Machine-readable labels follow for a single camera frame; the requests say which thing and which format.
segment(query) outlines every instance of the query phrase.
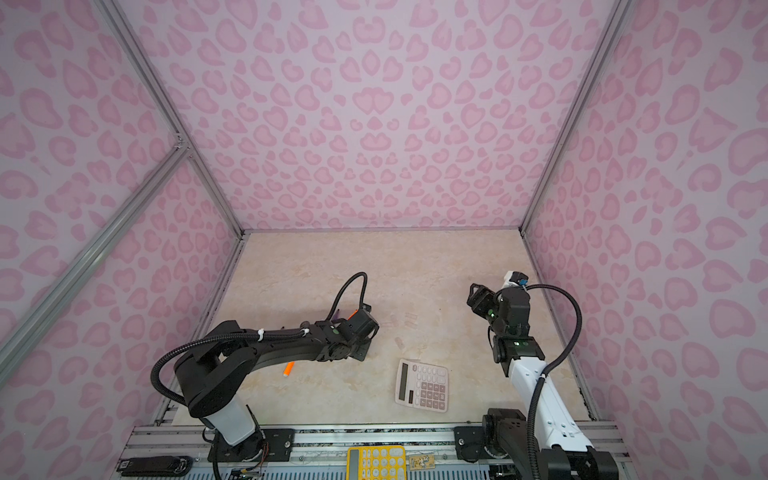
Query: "black robotic arm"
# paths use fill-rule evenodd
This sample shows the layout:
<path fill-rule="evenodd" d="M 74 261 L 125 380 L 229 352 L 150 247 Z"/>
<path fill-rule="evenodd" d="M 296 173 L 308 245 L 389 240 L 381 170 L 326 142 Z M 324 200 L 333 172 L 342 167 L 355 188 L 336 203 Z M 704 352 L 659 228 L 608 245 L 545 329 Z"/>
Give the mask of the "black robotic arm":
<path fill-rule="evenodd" d="M 359 308 L 348 319 L 333 319 L 345 289 L 362 277 Z M 216 429 L 209 458 L 223 455 L 229 461 L 254 458 L 266 444 L 259 424 L 237 397 L 245 377 L 254 370 L 296 360 L 329 362 L 352 357 L 362 362 L 379 324 L 364 303 L 368 276 L 350 277 L 333 301 L 328 316 L 319 322 L 303 322 L 298 329 L 242 329 L 235 320 L 221 323 L 202 339 L 194 340 L 163 355 L 150 372 L 152 386 L 163 396 L 186 406 L 192 417 Z M 163 366 L 182 355 L 174 372 L 183 395 L 160 380 Z"/>
<path fill-rule="evenodd" d="M 352 357 L 362 362 L 378 331 L 379 324 L 366 310 L 339 323 L 305 322 L 299 329 L 241 329 L 237 321 L 229 320 L 204 339 L 222 335 L 231 339 L 195 346 L 176 361 L 174 371 L 190 415 L 204 419 L 226 406 L 252 371 L 297 360 Z M 223 362 L 220 355 L 226 357 Z"/>

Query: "white arm segment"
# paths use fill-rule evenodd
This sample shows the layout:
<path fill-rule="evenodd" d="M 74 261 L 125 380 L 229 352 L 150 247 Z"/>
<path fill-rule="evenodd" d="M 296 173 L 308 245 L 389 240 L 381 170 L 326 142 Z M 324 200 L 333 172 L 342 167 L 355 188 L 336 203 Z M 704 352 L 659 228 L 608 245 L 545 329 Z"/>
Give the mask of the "white arm segment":
<path fill-rule="evenodd" d="M 512 362 L 509 378 L 525 402 L 526 415 L 531 407 L 531 397 L 536 381 L 546 365 L 544 360 L 534 356 L 524 356 Z M 586 452 L 587 446 L 592 445 L 568 413 L 551 378 L 547 378 L 538 399 L 536 439 L 540 449 L 560 445 L 566 451 Z"/>

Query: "pink leopard print wall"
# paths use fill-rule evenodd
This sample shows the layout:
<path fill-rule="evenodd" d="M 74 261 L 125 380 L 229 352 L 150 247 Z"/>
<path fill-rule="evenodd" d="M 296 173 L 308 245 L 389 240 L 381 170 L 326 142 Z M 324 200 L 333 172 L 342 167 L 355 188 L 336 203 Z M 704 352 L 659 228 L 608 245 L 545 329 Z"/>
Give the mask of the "pink leopard print wall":
<path fill-rule="evenodd" d="M 1 477 L 114 468 L 161 399 L 150 368 L 189 339 L 233 242 L 183 164 L 0 391 Z"/>
<path fill-rule="evenodd" d="M 643 0 L 530 238 L 645 478 L 768 476 L 767 178 L 768 2 Z"/>
<path fill-rule="evenodd" d="M 612 0 L 126 0 L 246 228 L 517 226 Z"/>
<path fill-rule="evenodd" d="M 0 343 L 170 150 L 88 0 L 0 5 Z"/>

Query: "yellow calculator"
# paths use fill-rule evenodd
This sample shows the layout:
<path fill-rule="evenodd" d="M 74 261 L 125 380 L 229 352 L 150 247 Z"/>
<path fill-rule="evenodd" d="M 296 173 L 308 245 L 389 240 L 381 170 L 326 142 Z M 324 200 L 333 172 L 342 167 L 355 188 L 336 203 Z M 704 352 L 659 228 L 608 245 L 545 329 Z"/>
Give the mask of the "yellow calculator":
<path fill-rule="evenodd" d="M 402 445 L 352 447 L 346 453 L 346 480 L 406 480 Z"/>

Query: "white calculator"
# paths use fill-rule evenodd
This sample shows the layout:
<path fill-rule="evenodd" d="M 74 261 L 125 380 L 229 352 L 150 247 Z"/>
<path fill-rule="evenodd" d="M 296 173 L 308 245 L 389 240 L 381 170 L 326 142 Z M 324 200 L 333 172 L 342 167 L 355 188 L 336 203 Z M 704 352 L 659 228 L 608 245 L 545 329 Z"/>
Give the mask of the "white calculator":
<path fill-rule="evenodd" d="M 400 360 L 395 382 L 395 403 L 414 409 L 448 411 L 448 369 Z"/>

